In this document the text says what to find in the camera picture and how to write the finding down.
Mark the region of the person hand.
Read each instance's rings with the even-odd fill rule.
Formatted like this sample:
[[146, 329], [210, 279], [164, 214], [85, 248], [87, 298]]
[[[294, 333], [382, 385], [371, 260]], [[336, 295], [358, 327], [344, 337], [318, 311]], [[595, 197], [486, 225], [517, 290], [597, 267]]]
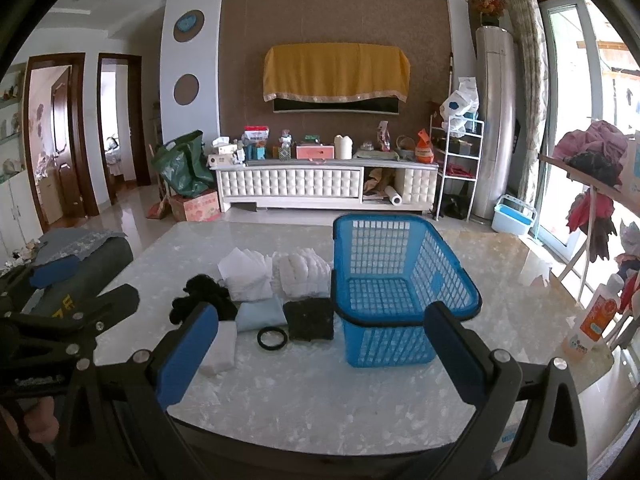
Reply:
[[56, 439], [60, 423], [54, 414], [54, 408], [52, 396], [45, 396], [25, 413], [24, 423], [28, 429], [30, 440], [47, 444]]

